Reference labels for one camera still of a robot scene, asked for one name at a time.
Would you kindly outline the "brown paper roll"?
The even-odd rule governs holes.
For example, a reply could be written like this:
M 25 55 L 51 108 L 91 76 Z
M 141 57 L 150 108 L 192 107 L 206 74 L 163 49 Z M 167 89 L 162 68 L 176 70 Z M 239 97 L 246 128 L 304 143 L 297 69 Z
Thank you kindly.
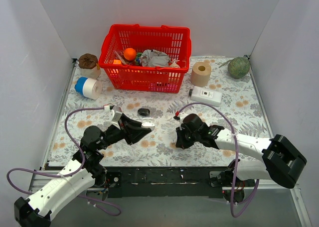
M 204 87 L 208 84 L 211 75 L 211 66 L 205 62 L 196 62 L 192 67 L 190 81 L 197 87 Z

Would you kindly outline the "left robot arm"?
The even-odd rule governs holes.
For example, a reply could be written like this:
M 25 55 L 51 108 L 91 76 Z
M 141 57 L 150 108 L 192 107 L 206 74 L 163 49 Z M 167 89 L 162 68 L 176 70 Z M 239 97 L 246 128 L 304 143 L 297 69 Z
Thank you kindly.
M 100 161 L 101 149 L 125 140 L 135 144 L 152 132 L 155 124 L 132 120 L 117 113 L 106 131 L 91 125 L 85 129 L 79 150 L 67 165 L 40 190 L 18 198 L 14 203 L 14 218 L 22 227 L 48 227 L 55 216 L 83 191 L 101 187 L 107 180 L 107 170 Z

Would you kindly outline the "white earbud charging case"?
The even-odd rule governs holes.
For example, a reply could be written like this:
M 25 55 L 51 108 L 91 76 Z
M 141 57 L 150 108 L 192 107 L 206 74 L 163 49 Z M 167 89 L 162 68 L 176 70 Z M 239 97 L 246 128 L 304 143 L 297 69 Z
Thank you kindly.
M 144 117 L 142 118 L 142 127 L 150 128 L 152 131 L 155 129 L 155 120 L 151 117 Z

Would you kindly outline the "green melon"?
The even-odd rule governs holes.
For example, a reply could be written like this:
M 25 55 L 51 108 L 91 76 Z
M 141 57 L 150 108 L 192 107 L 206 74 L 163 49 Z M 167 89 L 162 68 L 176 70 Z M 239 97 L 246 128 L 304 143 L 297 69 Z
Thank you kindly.
M 241 79 L 248 74 L 250 70 L 249 60 L 244 57 L 236 57 L 229 62 L 227 70 L 232 78 Z

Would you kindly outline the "white rectangular bottle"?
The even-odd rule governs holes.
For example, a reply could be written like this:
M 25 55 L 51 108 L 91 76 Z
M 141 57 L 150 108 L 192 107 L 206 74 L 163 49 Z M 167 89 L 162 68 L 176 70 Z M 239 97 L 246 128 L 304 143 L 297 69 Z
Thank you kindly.
M 194 86 L 189 90 L 188 95 L 192 101 L 213 105 L 215 107 L 221 106 L 222 103 L 222 93 L 202 87 Z

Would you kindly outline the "floral table mat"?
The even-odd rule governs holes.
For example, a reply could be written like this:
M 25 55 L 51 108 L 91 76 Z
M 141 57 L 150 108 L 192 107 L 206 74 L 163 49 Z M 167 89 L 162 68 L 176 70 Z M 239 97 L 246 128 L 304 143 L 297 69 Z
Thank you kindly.
M 255 91 L 251 75 L 233 79 L 228 75 L 225 58 L 192 57 L 190 64 L 205 62 L 212 72 L 207 88 L 222 93 L 222 103 L 217 110 L 203 105 L 191 105 L 189 90 L 192 88 L 190 74 L 184 76 L 177 94 L 117 90 L 105 72 L 102 92 L 98 99 L 87 99 L 75 91 L 75 84 L 81 73 L 74 68 L 69 82 L 69 93 L 64 99 L 61 121 L 51 143 L 47 165 L 51 168 L 65 166 L 77 151 L 75 142 L 79 141 L 84 130 L 96 125 L 102 130 L 109 126 L 106 115 L 100 110 L 104 104 L 120 107 L 125 115 L 140 120 L 138 109 L 150 110 L 155 120 L 155 130 L 134 145 L 120 141 L 102 151 L 102 165 L 105 166 L 226 166 L 235 157 L 229 150 L 216 150 L 196 143 L 189 149 L 176 148 L 171 142 L 176 139 L 173 119 L 177 110 L 184 108 L 187 113 L 197 114 L 208 125 L 217 124 L 225 128 L 233 126 L 236 133 L 254 137 L 270 137 L 268 124 Z

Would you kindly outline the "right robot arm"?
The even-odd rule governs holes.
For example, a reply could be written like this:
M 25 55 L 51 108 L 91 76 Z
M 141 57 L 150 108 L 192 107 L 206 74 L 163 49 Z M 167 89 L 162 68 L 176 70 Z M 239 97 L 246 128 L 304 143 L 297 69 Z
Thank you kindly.
M 237 186 L 249 179 L 273 180 L 278 185 L 295 187 L 306 163 L 306 158 L 283 135 L 274 138 L 259 138 L 233 134 L 219 125 L 208 126 L 194 114 L 182 113 L 174 117 L 179 121 L 176 128 L 178 148 L 187 149 L 196 142 L 218 150 L 238 151 L 252 160 L 239 159 L 226 171 L 226 182 Z

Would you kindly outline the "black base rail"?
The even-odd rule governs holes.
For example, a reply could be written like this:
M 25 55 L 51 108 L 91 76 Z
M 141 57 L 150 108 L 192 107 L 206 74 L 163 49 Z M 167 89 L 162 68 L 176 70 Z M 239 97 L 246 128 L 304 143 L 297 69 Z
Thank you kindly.
M 209 197 L 222 198 L 222 187 L 212 178 L 226 167 L 108 167 L 105 180 L 87 190 L 106 192 L 108 198 Z

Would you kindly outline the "small orange box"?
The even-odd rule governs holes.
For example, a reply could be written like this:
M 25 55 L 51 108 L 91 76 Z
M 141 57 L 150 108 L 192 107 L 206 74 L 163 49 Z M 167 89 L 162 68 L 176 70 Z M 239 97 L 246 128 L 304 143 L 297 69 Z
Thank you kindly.
M 121 65 L 121 63 L 122 63 L 122 62 L 121 62 L 120 60 L 116 60 L 116 59 L 115 59 L 115 60 L 113 61 L 113 64 L 116 64 L 116 65 Z

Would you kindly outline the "black earbud charging case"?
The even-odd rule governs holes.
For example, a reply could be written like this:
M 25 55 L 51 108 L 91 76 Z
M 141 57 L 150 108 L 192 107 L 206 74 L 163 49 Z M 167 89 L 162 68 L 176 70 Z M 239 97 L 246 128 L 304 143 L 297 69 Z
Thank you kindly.
M 150 116 L 150 110 L 146 108 L 140 108 L 138 109 L 138 115 L 140 116 Z

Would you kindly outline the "beige toy in basket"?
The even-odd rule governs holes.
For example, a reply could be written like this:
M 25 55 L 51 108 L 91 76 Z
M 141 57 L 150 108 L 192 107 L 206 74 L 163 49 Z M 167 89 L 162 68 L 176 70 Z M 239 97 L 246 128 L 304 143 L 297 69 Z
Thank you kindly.
M 180 68 L 180 66 L 176 62 L 172 62 L 170 65 L 171 68 Z

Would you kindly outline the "crumpled grey foil bag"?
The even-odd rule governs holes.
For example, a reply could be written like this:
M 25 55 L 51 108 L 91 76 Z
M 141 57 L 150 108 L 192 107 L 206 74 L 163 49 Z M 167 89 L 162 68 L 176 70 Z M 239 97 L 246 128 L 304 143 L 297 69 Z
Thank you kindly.
M 166 53 L 154 49 L 147 49 L 140 56 L 143 67 L 168 67 L 170 63 L 171 59 Z

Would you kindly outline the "orange fruit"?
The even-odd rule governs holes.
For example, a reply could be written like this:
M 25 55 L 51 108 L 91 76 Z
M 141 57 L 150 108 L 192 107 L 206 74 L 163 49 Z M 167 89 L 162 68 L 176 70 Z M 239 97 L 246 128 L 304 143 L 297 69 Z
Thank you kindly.
M 124 58 L 128 61 L 135 60 L 137 52 L 134 48 L 126 48 L 123 52 Z

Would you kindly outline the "red plastic shopping basket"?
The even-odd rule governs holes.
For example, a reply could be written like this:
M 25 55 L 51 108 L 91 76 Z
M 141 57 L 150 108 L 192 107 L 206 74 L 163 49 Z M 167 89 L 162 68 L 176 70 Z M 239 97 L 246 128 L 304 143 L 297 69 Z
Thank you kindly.
M 189 70 L 187 27 L 114 24 L 99 58 L 116 89 L 178 93 Z

